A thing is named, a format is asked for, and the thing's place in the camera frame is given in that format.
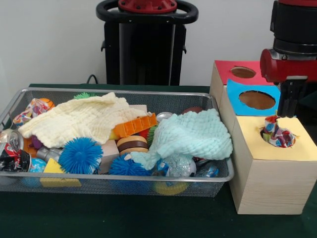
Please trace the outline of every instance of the steering wheel handle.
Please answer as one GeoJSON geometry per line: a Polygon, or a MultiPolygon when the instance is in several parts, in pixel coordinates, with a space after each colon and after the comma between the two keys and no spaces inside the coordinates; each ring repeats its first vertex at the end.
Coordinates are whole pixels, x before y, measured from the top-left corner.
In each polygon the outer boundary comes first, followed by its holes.
{"type": "Polygon", "coordinates": [[[125,11],[109,11],[118,7],[118,0],[105,0],[96,7],[97,17],[105,22],[115,23],[165,23],[189,24],[198,19],[198,9],[191,3],[177,1],[177,9],[185,13],[139,14],[125,11]]]}

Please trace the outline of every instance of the orange toy block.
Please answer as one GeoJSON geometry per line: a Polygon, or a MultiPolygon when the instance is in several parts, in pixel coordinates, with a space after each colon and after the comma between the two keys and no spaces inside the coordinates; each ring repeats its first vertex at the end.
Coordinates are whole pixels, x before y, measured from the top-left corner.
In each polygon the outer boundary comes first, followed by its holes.
{"type": "Polygon", "coordinates": [[[113,129],[113,132],[117,136],[123,138],[138,133],[140,131],[146,130],[152,126],[155,126],[156,124],[157,118],[155,113],[153,113],[152,116],[136,118],[126,123],[116,125],[113,129]]]}
{"type": "Polygon", "coordinates": [[[36,158],[37,149],[35,149],[32,145],[32,139],[23,138],[24,146],[23,150],[31,155],[32,158],[36,158]]]}

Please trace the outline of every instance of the green table surface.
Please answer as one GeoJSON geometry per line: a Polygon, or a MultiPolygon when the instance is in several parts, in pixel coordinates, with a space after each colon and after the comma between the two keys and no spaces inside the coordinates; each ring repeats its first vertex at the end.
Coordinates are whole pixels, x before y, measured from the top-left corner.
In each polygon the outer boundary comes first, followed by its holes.
{"type": "MultiPolygon", "coordinates": [[[[30,86],[209,92],[192,86],[30,86]]],[[[4,238],[317,238],[316,185],[296,216],[237,215],[227,183],[215,198],[9,192],[0,198],[4,238]]]]}

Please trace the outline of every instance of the wire mesh basket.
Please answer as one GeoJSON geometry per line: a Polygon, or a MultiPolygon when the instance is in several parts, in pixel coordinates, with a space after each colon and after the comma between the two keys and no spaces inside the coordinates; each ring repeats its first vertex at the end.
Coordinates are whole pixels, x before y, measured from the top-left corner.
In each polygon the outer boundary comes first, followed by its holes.
{"type": "MultiPolygon", "coordinates": [[[[217,108],[214,99],[204,93],[27,88],[19,91],[1,114],[1,129],[15,129],[13,118],[24,111],[33,98],[49,98],[58,105],[82,92],[96,96],[115,92],[116,96],[126,98],[129,104],[145,104],[148,111],[156,114],[181,114],[189,107],[217,108]]],[[[223,184],[233,178],[234,171],[231,158],[214,163],[219,168],[216,178],[0,172],[0,191],[215,197],[223,184]]]]}

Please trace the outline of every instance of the yellow knitted cloth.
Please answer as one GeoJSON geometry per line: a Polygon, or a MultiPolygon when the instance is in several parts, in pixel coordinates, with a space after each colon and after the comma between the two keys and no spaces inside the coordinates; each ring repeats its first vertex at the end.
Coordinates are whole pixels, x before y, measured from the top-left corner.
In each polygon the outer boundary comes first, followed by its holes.
{"type": "Polygon", "coordinates": [[[142,110],[130,108],[125,98],[108,93],[59,104],[30,120],[19,132],[25,138],[37,136],[49,148],[63,147],[76,137],[89,137],[105,144],[117,124],[146,115],[142,110]]]}

